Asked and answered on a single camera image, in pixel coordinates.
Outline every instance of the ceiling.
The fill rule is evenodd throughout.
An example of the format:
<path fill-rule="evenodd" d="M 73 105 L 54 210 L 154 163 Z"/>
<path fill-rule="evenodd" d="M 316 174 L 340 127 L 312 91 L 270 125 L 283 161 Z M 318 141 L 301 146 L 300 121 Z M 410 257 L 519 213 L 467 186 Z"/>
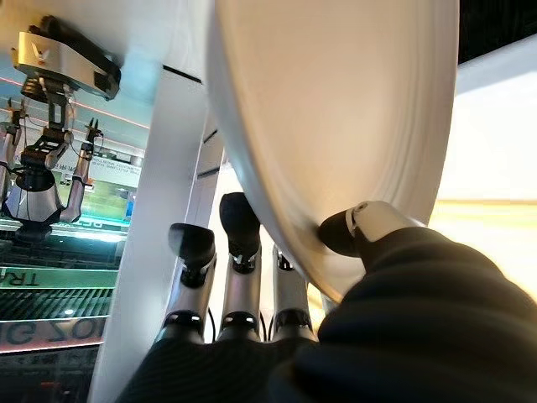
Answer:
<path fill-rule="evenodd" d="M 77 101 L 89 108 L 78 108 L 76 127 L 83 130 L 96 117 L 109 139 L 144 149 L 162 65 L 201 79 L 205 75 L 203 54 L 212 4 L 213 0 L 2 0 L 0 107 L 5 98 L 19 97 L 20 91 L 17 84 L 1 78 L 24 80 L 9 56 L 17 46 L 18 32 L 52 14 L 81 31 L 122 67 L 121 90 L 113 101 L 77 92 Z M 535 1 L 461 0 L 460 63 L 532 34 L 537 34 Z M 34 104 L 36 117 L 44 116 L 38 110 L 43 106 Z"/>

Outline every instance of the robotic arm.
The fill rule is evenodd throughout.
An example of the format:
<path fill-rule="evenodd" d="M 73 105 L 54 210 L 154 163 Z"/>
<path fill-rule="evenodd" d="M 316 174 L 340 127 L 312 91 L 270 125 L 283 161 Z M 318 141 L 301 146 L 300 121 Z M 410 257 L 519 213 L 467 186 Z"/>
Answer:
<path fill-rule="evenodd" d="M 10 106 L 10 122 L 0 155 L 0 202 L 4 214 L 23 224 L 16 232 L 17 239 L 35 243 L 50 234 L 50 224 L 79 219 L 95 138 L 102 136 L 98 120 L 93 126 L 92 119 L 73 174 L 67 207 L 62 206 L 50 170 L 73 142 L 65 119 L 72 92 L 83 89 L 113 99 L 121 72 L 92 42 L 51 16 L 43 18 L 39 27 L 31 26 L 28 32 L 20 33 L 18 45 L 19 50 L 13 50 L 13 64 L 27 74 L 21 92 L 48 103 L 49 122 L 37 142 L 24 148 L 22 167 L 13 169 L 14 151 L 21 136 L 20 119 L 25 111 L 23 104 L 20 110 Z M 8 193 L 12 173 L 16 180 Z"/>

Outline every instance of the black fabric sleeve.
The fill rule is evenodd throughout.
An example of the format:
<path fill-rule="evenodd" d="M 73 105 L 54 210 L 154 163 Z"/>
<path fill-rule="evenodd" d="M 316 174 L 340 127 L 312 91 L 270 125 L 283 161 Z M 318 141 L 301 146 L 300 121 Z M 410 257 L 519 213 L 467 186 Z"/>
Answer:
<path fill-rule="evenodd" d="M 367 270 L 272 373 L 272 401 L 537 402 L 537 306 L 482 254 L 431 239 Z"/>

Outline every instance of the bright light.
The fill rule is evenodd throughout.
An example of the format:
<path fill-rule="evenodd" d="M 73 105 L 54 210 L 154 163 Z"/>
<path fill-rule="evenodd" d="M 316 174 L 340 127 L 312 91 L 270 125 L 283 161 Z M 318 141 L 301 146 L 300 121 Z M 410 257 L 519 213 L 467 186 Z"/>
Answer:
<path fill-rule="evenodd" d="M 119 242 L 123 240 L 123 236 L 114 233 L 75 233 L 75 238 L 79 239 L 95 239 L 96 241 L 104 242 Z"/>

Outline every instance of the white curved panel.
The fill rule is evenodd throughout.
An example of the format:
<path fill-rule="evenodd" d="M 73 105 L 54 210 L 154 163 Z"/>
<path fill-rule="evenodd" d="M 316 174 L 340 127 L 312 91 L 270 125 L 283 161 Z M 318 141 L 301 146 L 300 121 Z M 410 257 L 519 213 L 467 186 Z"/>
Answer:
<path fill-rule="evenodd" d="M 364 200 L 427 222 L 456 74 L 458 2 L 216 2 L 207 80 L 237 177 L 276 244 L 338 301 L 363 273 L 318 225 Z"/>

